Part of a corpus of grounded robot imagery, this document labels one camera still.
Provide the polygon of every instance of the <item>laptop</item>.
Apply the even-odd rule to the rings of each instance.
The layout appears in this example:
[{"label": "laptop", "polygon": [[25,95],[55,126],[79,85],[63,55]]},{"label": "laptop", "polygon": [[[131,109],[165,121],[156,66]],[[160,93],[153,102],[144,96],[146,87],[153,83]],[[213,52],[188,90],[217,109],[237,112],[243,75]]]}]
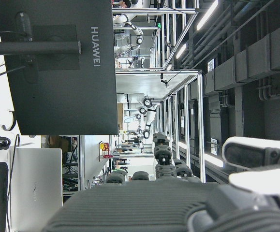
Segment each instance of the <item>laptop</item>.
[{"label": "laptop", "polygon": [[17,148],[11,183],[12,230],[40,232],[61,207],[61,149]]}]

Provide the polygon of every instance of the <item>ceiling light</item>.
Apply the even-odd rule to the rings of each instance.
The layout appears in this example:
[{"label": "ceiling light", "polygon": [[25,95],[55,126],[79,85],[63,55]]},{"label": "ceiling light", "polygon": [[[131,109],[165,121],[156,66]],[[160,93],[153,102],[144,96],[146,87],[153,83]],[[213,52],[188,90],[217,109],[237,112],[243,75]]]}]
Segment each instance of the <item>ceiling light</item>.
[{"label": "ceiling light", "polygon": [[215,164],[218,167],[221,167],[221,168],[223,167],[223,161],[214,156],[211,156],[211,155],[205,153],[204,159],[212,164]]},{"label": "ceiling light", "polygon": [[186,49],[187,45],[184,44],[181,49],[179,50],[179,52],[177,53],[177,59],[180,57],[180,55],[182,55],[183,51]]},{"label": "ceiling light", "polygon": [[200,28],[204,25],[204,23],[207,22],[208,18],[212,15],[216,7],[218,6],[218,0],[215,0],[211,7],[207,10],[206,14],[201,18],[200,22],[197,25],[197,30],[200,30]]}]

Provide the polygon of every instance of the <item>workstation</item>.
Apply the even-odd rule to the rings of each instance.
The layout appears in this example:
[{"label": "workstation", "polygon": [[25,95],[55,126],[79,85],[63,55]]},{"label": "workstation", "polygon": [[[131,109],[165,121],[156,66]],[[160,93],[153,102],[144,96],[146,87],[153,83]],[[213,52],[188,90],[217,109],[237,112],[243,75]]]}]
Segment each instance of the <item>workstation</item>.
[{"label": "workstation", "polygon": [[248,215],[280,230],[279,0],[0,0],[0,231]]}]

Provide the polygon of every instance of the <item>ceiling pipe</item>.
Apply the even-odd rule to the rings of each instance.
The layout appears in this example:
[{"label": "ceiling pipe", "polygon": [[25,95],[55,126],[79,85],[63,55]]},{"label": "ceiling pipe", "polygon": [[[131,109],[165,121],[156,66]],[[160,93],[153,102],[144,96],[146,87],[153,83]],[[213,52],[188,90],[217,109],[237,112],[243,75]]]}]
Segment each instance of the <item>ceiling pipe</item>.
[{"label": "ceiling pipe", "polygon": [[248,20],[246,20],[241,26],[239,26],[235,31],[233,31],[227,38],[225,38],[221,43],[219,43],[215,48],[213,48],[207,55],[205,55],[198,63],[192,66],[192,68],[197,67],[201,62],[203,62],[206,58],[208,58],[212,53],[216,52],[217,49],[222,46],[226,41],[232,38],[238,31],[240,31],[244,26],[246,26],[250,21],[252,21],[259,13],[264,11],[270,4],[272,4],[275,0],[270,0],[266,5],[264,5],[260,10],[253,14]]},{"label": "ceiling pipe", "polygon": [[[242,7],[244,6],[244,4],[246,4],[245,2],[238,2],[235,6],[234,6],[234,12],[238,12],[240,9],[242,9]],[[224,18],[221,19],[221,21],[217,21],[218,24],[216,25],[216,27],[206,36],[206,38],[204,39],[203,42],[198,42],[196,43],[197,48],[195,48],[194,52],[199,53],[199,51],[201,50],[201,48],[203,46],[199,46],[200,44],[207,44],[209,42],[209,40],[216,34],[216,32],[218,30],[220,30],[220,28],[226,24],[229,20],[231,19],[231,12],[229,12],[228,14],[225,15]]]},{"label": "ceiling pipe", "polygon": [[[260,0],[250,1],[249,3],[247,3],[246,6],[244,6],[243,9],[239,13],[237,13],[233,20],[235,22],[239,21],[250,10],[252,10],[259,3],[259,1]],[[217,42],[222,37],[222,35],[224,35],[230,29],[231,24],[231,22],[227,23],[227,25],[209,43],[214,44],[215,42]],[[203,47],[203,49],[194,57],[194,60],[199,60],[202,55],[204,55],[204,53],[209,49],[211,49],[211,46]]]},{"label": "ceiling pipe", "polygon": [[[242,7],[244,6],[244,4],[246,4],[245,2],[238,2],[235,6],[234,6],[234,12],[237,12],[238,10],[241,10]],[[187,58],[187,60],[185,62],[183,62],[182,65],[185,65],[187,62],[190,61],[190,59],[194,56],[194,54],[198,53],[199,50],[201,49],[202,46],[199,46],[201,43],[203,44],[207,44],[209,39],[211,39],[212,36],[214,36],[216,34],[216,32],[218,30],[220,30],[220,28],[230,19],[231,16],[231,12],[228,12],[226,15],[223,15],[230,7],[226,8],[225,11],[223,11],[223,13],[221,14],[220,17],[218,17],[218,19],[216,20],[217,24],[215,25],[215,27],[213,28],[213,26],[211,26],[206,33],[201,37],[201,39],[196,43],[195,47],[195,51],[194,53],[190,52],[189,57]]]}]

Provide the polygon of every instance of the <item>person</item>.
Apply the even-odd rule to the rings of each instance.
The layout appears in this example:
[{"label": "person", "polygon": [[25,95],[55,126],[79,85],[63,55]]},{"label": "person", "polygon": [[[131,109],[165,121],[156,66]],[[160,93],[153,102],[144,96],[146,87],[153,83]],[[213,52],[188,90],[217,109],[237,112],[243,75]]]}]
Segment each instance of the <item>person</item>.
[{"label": "person", "polygon": [[113,7],[130,8],[130,0],[114,1]]}]

